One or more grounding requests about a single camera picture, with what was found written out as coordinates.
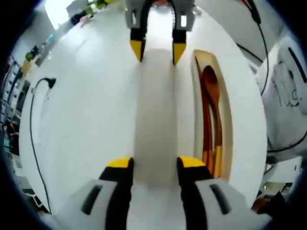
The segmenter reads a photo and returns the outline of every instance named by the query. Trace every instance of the white tabletop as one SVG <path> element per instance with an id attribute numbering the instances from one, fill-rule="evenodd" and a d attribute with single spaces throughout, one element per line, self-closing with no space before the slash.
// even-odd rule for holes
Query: white tabletop
<path id="1" fill-rule="evenodd" d="M 262 178 L 267 144 L 256 80 L 235 42 L 206 13 L 197 17 L 184 55 L 175 69 L 170 70 L 171 18 L 169 12 L 151 12 L 142 64 L 130 48 L 130 31 L 123 12 L 108 11 L 96 15 L 83 28 L 78 25 L 72 28 L 34 73 L 36 80 L 32 84 L 42 76 L 57 78 L 45 103 L 47 86 L 44 83 L 39 86 L 33 111 L 35 148 L 53 212 L 80 186 L 98 178 L 109 161 L 132 156 L 134 149 L 140 153 L 143 146 L 134 144 L 134 137 L 142 136 L 138 132 L 143 131 L 149 137 L 164 130 L 167 135 L 161 133 L 155 140 L 164 147 L 156 150 L 194 155 L 194 92 L 190 71 L 194 49 L 214 53 L 223 71 L 233 119 L 233 156 L 226 180 L 252 205 Z M 152 51 L 155 48 L 163 50 L 157 54 Z M 160 66 L 154 69 L 149 62 Z M 153 99 L 148 92 L 161 95 Z M 31 186 L 46 206 L 29 138 L 30 102 L 28 93 L 20 126 L 20 156 Z M 146 102 L 159 108 L 154 115 L 146 112 Z M 140 121 L 143 126 L 136 126 Z M 152 121 L 158 131 L 151 132 L 153 127 L 146 125 Z M 159 162 L 151 154 L 148 156 L 135 157 L 142 158 L 144 164 Z M 149 223 L 153 224 L 152 229 L 165 226 L 185 229 L 178 184 L 171 183 L 165 188 L 152 185 L 149 189 L 142 184 L 144 178 L 137 174 L 141 170 L 138 167 L 135 174 L 138 181 L 133 188 L 129 226 L 133 228 L 138 217 L 139 226 L 143 224 L 147 229 Z M 151 207 L 156 215 L 150 214 Z"/>

